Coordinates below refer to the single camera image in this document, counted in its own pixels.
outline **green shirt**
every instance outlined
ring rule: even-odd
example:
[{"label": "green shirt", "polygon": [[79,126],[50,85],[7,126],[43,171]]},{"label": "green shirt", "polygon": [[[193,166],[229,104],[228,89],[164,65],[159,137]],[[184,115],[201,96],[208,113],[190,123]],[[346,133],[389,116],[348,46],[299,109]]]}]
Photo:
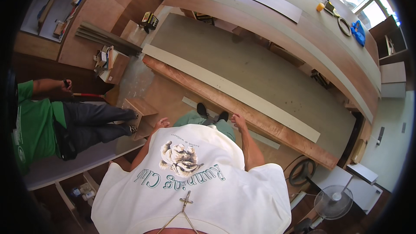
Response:
[{"label": "green shirt", "polygon": [[13,131],[13,148],[20,172],[29,172],[29,165],[41,158],[56,154],[53,115],[67,127],[62,102],[49,99],[31,101],[33,81],[18,84],[18,117]]}]

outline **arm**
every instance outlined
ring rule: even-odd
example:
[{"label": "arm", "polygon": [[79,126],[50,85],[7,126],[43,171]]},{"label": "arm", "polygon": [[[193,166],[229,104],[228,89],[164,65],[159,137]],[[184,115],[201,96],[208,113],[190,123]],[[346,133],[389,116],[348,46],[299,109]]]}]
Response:
[{"label": "arm", "polygon": [[146,155],[149,152],[149,144],[150,144],[150,139],[152,138],[153,134],[162,127],[169,127],[171,123],[168,121],[167,117],[162,118],[161,120],[159,120],[155,127],[153,128],[153,131],[150,133],[149,138],[147,139],[146,143],[144,144],[144,146],[141,148],[141,150],[138,152],[137,156],[134,158],[133,162],[132,162],[132,166],[130,167],[130,172],[133,171],[136,167],[138,167],[138,165],[143,161],[143,159],[146,157]]},{"label": "arm", "polygon": [[60,88],[65,92],[71,92],[72,81],[67,80],[67,83],[69,84],[68,88],[65,86],[64,81],[56,81],[52,79],[40,79],[33,81],[33,95],[47,92],[56,88]]},{"label": "arm", "polygon": [[264,165],[264,156],[248,132],[245,118],[240,114],[234,114],[231,122],[235,127],[238,127],[238,131],[241,133],[245,170],[248,172],[253,167]]}]

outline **green pants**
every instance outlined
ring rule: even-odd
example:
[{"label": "green pants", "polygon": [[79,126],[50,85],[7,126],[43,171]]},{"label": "green pants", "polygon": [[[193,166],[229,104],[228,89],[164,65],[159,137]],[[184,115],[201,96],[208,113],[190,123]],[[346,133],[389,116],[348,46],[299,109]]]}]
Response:
[{"label": "green pants", "polygon": [[[174,127],[181,127],[183,125],[187,124],[198,124],[201,125],[204,123],[206,118],[203,118],[200,114],[198,114],[195,110],[191,110],[190,112],[186,113],[184,116],[180,117],[178,121],[174,124]],[[221,133],[226,135],[228,138],[230,138],[232,141],[236,141],[236,135],[234,135],[234,130],[232,130],[232,127],[227,124],[227,122],[223,119],[221,119],[219,122],[216,122],[215,125]]]}]

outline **broom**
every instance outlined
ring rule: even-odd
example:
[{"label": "broom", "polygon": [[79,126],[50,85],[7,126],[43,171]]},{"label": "broom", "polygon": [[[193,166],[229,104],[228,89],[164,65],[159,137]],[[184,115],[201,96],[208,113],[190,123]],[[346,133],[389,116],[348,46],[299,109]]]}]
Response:
[{"label": "broom", "polygon": [[90,94],[90,93],[73,93],[72,96],[82,96],[82,97],[97,97],[103,98],[111,106],[117,105],[117,99],[119,98],[120,87],[115,85],[111,90],[107,91],[105,94]]}]

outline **wooden stool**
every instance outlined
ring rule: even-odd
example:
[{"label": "wooden stool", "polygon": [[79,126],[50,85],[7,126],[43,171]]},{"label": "wooden stool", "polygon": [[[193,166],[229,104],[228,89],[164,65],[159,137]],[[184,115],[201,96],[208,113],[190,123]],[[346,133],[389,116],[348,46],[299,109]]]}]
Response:
[{"label": "wooden stool", "polygon": [[158,111],[149,103],[139,98],[124,99],[122,108],[129,108],[138,113],[138,118],[129,123],[137,127],[137,132],[132,135],[132,138],[139,140],[148,137],[153,127],[146,121],[146,117],[157,114]]}]

